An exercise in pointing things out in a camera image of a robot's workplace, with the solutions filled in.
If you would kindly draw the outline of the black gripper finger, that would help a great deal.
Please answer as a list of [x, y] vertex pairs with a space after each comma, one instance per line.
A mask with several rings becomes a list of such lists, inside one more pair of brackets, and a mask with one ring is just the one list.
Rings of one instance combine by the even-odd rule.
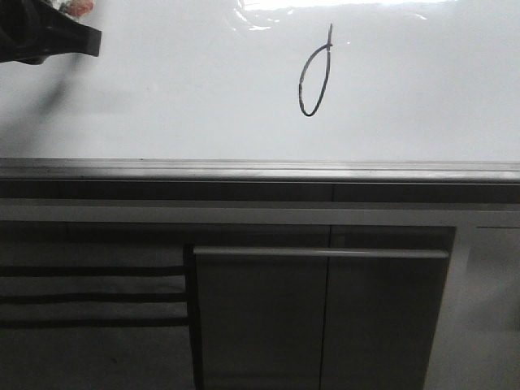
[[49, 1], [2, 1], [1, 62], [40, 65], [60, 54], [97, 57], [102, 32], [80, 19], [55, 10]]

